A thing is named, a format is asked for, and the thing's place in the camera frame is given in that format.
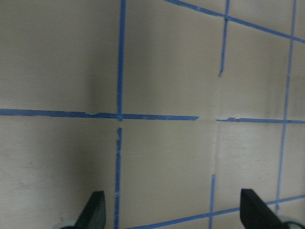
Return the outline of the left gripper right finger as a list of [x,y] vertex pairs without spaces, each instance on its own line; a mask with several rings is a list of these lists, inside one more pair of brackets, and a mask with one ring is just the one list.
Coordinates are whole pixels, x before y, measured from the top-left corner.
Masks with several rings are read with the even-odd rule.
[[240,220],[245,229],[286,228],[252,189],[241,189]]

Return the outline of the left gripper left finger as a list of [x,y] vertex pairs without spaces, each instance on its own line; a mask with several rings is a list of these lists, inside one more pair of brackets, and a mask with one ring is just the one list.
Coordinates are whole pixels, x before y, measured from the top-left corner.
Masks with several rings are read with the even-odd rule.
[[104,191],[94,191],[72,228],[103,229],[104,226],[105,194]]

